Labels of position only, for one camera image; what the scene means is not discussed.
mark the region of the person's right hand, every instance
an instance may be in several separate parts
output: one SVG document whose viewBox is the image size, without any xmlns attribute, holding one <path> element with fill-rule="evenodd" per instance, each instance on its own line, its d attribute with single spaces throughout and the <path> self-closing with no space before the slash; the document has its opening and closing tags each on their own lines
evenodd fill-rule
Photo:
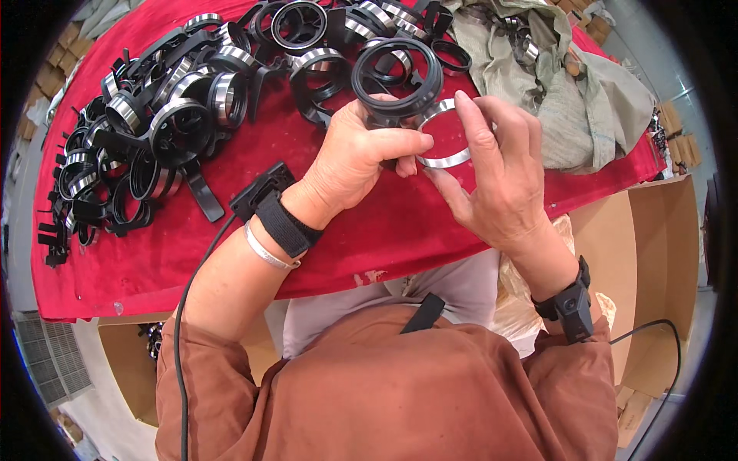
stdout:
<svg viewBox="0 0 738 461">
<path fill-rule="evenodd" d="M 425 168 L 456 221 L 511 256 L 551 224 L 543 210 L 541 123 L 494 96 L 454 97 L 477 179 L 471 194 L 445 170 Z M 497 125 L 494 133 L 492 124 Z"/>
</svg>

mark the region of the person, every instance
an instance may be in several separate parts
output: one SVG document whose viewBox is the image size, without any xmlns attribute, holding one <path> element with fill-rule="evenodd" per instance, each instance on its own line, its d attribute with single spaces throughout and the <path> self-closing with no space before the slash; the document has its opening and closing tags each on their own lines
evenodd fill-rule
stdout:
<svg viewBox="0 0 738 461">
<path fill-rule="evenodd" d="M 455 107 L 477 188 L 466 193 L 445 170 L 423 173 L 456 221 L 494 250 L 419 274 L 399 293 L 375 283 L 292 300 L 285 356 L 257 387 L 238 342 L 290 269 L 255 249 L 288 265 L 304 253 L 290 257 L 255 215 L 249 229 L 256 246 L 244 229 L 233 232 L 201 267 L 184 307 L 192 460 L 614 459 L 610 332 L 596 298 L 589 339 L 568 345 L 562 326 L 545 320 L 548 332 L 523 360 L 485 326 L 494 311 L 497 251 L 511 258 L 539 302 L 577 278 L 579 263 L 543 210 L 540 123 L 490 96 L 472 100 L 458 91 Z M 397 174 L 415 175 L 413 156 L 433 145 L 419 131 L 368 131 L 366 116 L 358 101 L 339 110 L 308 172 L 282 194 L 283 208 L 307 227 L 322 230 L 359 204 L 383 160 L 398 159 Z M 400 334 L 427 293 L 449 311 L 432 328 Z M 163 329 L 157 372 L 156 452 L 178 460 L 173 319 Z"/>
</svg>

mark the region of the metal grille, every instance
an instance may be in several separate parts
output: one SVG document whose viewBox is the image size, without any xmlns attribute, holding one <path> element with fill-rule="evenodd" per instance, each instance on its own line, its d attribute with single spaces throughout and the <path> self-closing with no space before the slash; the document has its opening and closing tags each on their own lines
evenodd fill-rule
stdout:
<svg viewBox="0 0 738 461">
<path fill-rule="evenodd" d="M 36 311 L 14 317 L 26 365 L 47 407 L 92 388 L 70 324 L 44 322 Z"/>
</svg>

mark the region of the table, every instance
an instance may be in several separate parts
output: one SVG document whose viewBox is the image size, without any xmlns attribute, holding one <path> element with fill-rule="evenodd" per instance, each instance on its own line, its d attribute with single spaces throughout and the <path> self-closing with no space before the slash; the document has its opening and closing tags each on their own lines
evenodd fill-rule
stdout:
<svg viewBox="0 0 738 461">
<path fill-rule="evenodd" d="M 131 56 L 137 56 L 158 37 L 196 14 L 217 12 L 226 20 L 237 20 L 252 3 L 148 0 L 98 40 L 80 65 L 49 129 L 34 210 L 49 207 L 46 194 L 52 187 L 55 154 L 61 151 L 56 145 L 62 141 L 62 131 L 70 132 L 76 121 L 69 107 L 82 107 L 100 93 L 100 79 L 121 55 L 123 46 L 130 49 Z M 603 54 L 583 32 L 574 32 L 574 41 L 584 51 Z M 476 94 L 467 76 L 446 77 L 441 98 L 453 97 L 457 89 Z M 284 160 L 297 178 L 302 177 L 323 139 L 323 132 L 297 113 L 286 85 L 282 89 L 270 87 L 262 96 L 255 125 L 245 122 L 218 157 L 203 164 L 203 175 L 228 214 L 227 202 L 277 160 Z M 334 99 L 331 106 L 337 108 L 352 95 L 345 91 Z M 441 146 L 446 153 L 460 150 L 465 144 L 461 124 L 455 118 L 446 118 L 442 126 L 436 131 L 428 127 L 435 136 L 436 148 Z M 642 138 L 628 156 L 593 175 L 547 171 L 548 215 L 561 215 L 653 178 L 663 167 L 656 165 L 647 143 Z M 467 190 L 474 189 L 471 162 L 449 171 Z M 103 233 L 96 245 L 86 249 L 77 244 L 75 237 L 67 263 L 57 268 L 44 265 L 46 247 L 34 244 L 31 272 L 39 313 L 48 320 L 73 321 L 171 311 L 224 219 L 209 223 L 183 186 L 163 203 L 152 226 L 130 232 L 125 238 Z M 48 220 L 47 214 L 35 212 L 34 229 Z M 277 298 L 324 294 L 403 277 L 485 248 L 471 232 L 456 224 L 424 175 L 402 179 L 383 173 L 359 206 L 331 223 L 303 259 L 302 268 L 287 277 Z"/>
</svg>

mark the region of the floor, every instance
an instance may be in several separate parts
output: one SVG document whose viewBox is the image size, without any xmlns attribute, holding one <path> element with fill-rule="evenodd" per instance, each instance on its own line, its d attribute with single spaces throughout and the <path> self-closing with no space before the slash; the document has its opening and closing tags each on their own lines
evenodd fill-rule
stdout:
<svg viewBox="0 0 738 461">
<path fill-rule="evenodd" d="M 670 48 L 668 41 L 663 35 L 659 35 L 654 21 L 642 14 L 641 6 L 636 0 L 606 0 L 605 3 L 618 21 L 618 26 L 614 28 L 603 49 L 621 60 L 629 58 L 636 66 L 636 72 L 641 73 L 641 80 L 659 99 L 674 100 L 678 111 L 683 115 L 685 129 L 694 132 L 698 139 L 703 164 L 694 169 L 693 174 L 701 216 L 706 194 L 705 180 L 715 171 L 715 163 L 709 130 L 699 100 L 690 89 L 689 76 L 679 64 L 678 55 Z M 8 283 L 12 306 L 22 311 L 36 309 L 29 264 L 30 245 L 34 238 L 31 229 L 31 210 L 44 134 L 43 129 L 37 131 L 22 161 L 21 175 L 14 188 L 7 191 L 12 201 L 9 219 Z M 700 285 L 705 283 L 706 273 L 702 267 Z M 688 389 L 694 371 L 700 363 L 701 351 L 705 347 L 712 323 L 714 303 L 715 295 L 709 289 L 701 288 L 697 294 L 689 351 L 676 387 L 676 394 Z M 285 311 L 286 305 L 282 302 L 275 303 L 265 313 L 275 344 L 279 345 Z M 155 429 L 136 421 L 125 405 L 97 335 L 96 320 L 78 321 L 74 325 L 74 331 L 95 388 L 74 401 L 65 403 L 62 406 L 63 410 L 90 436 L 106 460 L 112 460 L 113 456 L 122 461 L 155 460 Z M 647 421 L 655 413 L 658 403 L 660 402 L 655 402 L 649 408 L 640 433 L 645 430 Z M 678 396 L 674 397 L 672 402 L 666 403 L 659 421 L 654 425 L 635 459 L 641 459 L 647 453 L 648 445 L 666 430 L 669 413 L 673 414 L 679 405 Z M 640 438 L 640 433 L 636 435 L 635 440 Z M 634 445 L 635 442 L 629 448 L 618 450 L 616 459 L 627 459 Z"/>
</svg>

